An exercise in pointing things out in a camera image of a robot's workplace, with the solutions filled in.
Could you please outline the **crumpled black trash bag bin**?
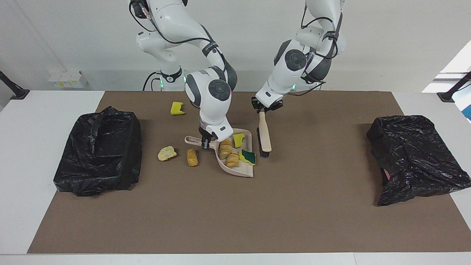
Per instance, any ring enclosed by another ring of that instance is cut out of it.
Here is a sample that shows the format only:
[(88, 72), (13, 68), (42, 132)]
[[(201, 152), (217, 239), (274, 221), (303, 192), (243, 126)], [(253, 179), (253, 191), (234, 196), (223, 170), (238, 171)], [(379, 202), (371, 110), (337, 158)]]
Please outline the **crumpled black trash bag bin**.
[(461, 168), (434, 123), (425, 116), (377, 117), (366, 136), (379, 168), (390, 174), (378, 206), (471, 187), (471, 176)]

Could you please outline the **beige hand brush black bristles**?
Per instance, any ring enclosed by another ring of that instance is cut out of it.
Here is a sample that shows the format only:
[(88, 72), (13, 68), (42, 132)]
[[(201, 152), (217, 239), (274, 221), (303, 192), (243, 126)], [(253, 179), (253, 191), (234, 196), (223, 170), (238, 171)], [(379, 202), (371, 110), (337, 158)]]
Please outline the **beige hand brush black bristles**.
[(268, 158), (272, 151), (269, 128), (266, 123), (265, 112), (259, 111), (259, 122), (257, 127), (257, 137), (259, 142), (259, 152), (262, 158)]

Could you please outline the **beige plastic dustpan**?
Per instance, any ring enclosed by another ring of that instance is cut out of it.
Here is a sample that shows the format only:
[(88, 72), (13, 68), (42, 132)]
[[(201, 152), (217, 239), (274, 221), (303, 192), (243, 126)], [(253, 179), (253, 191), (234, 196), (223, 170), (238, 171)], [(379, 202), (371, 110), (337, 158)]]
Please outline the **beige plastic dustpan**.
[[(252, 133), (248, 130), (234, 128), (233, 134), (244, 134), (244, 139), (242, 140), (242, 144), (240, 148), (233, 147), (233, 153), (239, 154), (242, 150), (247, 152), (253, 152), (252, 148)], [(192, 136), (186, 136), (184, 138), (185, 143), (195, 146), (202, 146), (202, 141), (200, 138), (195, 138)], [(248, 162), (239, 162), (238, 167), (229, 168), (226, 166), (226, 160), (219, 159), (219, 142), (217, 140), (210, 141), (209, 144), (211, 152), (215, 153), (216, 161), (218, 162), (219, 166), (227, 173), (230, 173), (234, 176), (239, 177), (254, 177), (254, 166)]]

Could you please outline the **white wall socket box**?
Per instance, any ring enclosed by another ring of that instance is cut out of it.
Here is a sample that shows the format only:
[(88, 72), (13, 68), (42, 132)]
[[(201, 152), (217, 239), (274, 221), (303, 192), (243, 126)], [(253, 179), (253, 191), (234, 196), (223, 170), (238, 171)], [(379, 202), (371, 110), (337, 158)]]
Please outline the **white wall socket box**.
[(84, 89), (89, 82), (80, 70), (68, 70), (62, 72), (50, 72), (49, 84), (58, 89)]

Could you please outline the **open black trash bag bin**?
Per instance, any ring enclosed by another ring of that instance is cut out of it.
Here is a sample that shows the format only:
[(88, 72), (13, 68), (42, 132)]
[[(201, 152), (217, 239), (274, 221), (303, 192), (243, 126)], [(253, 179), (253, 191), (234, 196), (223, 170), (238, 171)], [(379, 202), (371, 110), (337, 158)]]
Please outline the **open black trash bag bin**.
[(107, 107), (79, 116), (53, 182), (76, 196), (129, 190), (139, 181), (142, 162), (140, 121), (133, 112)]

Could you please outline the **yellow green sponge piece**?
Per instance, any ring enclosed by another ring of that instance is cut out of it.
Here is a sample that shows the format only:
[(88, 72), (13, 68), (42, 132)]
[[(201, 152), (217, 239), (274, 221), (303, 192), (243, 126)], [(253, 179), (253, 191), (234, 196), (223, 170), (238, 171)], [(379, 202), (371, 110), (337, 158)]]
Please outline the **yellow green sponge piece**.
[(253, 153), (253, 152), (249, 152), (249, 151), (246, 151), (245, 149), (242, 149), (240, 152), (239, 152), (239, 159), (244, 162), (244, 163), (248, 163), (252, 166), (254, 166), (256, 163), (257, 163), (257, 158), (256, 158), (256, 154)]

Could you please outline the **brown table mat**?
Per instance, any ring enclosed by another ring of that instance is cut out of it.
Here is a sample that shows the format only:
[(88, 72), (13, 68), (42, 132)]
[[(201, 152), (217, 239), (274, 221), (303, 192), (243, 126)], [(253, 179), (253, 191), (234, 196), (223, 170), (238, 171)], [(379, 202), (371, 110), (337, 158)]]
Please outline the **brown table mat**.
[[(184, 115), (170, 114), (173, 101)], [(184, 142), (198, 111), (183, 92), (105, 92), (105, 107), (140, 119), (142, 164), (130, 191), (57, 192), (28, 252), (467, 252), (471, 230), (450, 195), (378, 207), (382, 185), (366, 133), (401, 115), (390, 92), (312, 92), (268, 114), (273, 150), (253, 178), (231, 176), (214, 152), (189, 167)], [(159, 151), (177, 153), (159, 161)]]

